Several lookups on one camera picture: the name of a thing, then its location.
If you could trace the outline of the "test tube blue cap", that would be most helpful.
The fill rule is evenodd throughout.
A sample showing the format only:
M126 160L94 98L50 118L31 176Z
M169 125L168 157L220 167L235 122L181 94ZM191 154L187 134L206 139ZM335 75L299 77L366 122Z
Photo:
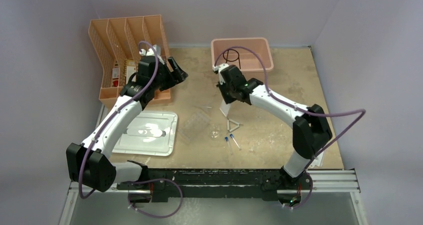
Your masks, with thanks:
M234 135L233 135L233 134L230 134L229 136L232 138L232 140L233 140L233 142L235 143L235 145L237 146L237 148L238 148L239 150L241 150L241 146L240 146L240 145L238 144L238 142L236 141L236 139L235 139Z
M227 147L229 149L230 154L233 155L233 149L232 149L231 144L229 142L229 138L228 137L225 137L224 139L225 139L225 142L227 144Z

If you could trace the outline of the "clear plastic well plate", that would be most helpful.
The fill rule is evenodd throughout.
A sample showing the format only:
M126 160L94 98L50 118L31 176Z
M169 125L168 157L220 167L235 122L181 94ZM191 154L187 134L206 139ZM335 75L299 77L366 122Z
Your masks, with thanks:
M202 112L197 112L189 117L178 129L180 136L187 142L191 142L210 123L210 117Z

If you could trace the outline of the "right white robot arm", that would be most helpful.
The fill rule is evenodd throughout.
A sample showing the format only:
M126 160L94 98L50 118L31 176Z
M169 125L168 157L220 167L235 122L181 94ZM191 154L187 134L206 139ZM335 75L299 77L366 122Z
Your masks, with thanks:
M220 110L224 116L228 115L232 102L240 101L269 112L292 129L294 152L282 167L280 182L285 188L293 188L299 183L299 176L309 166L309 162L332 138L326 118L308 115L308 112L321 115L323 109L316 104L308 107L295 103L267 89L256 78L247 80L235 65L223 63L213 66L212 70L219 77L216 86L222 95Z

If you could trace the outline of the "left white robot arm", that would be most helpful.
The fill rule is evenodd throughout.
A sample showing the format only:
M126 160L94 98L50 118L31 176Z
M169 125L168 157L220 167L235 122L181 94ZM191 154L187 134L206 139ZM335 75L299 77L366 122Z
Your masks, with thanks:
M170 89L187 77L173 57L162 62L154 55L143 56L137 72L130 76L101 124L80 144L71 143L66 149L71 181L100 192L107 191L112 184L124 182L135 189L144 189L149 182L149 176L142 172L144 165L137 162L112 164L109 157L129 124L153 100L155 92Z

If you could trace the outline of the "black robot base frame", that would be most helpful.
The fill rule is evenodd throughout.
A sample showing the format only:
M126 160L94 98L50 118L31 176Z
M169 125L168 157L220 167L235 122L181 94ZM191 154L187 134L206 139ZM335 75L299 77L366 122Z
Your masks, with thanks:
M159 169L147 168L139 181L119 190L146 191L151 202L169 198L262 199L294 206L312 189L309 174L291 178L282 169Z

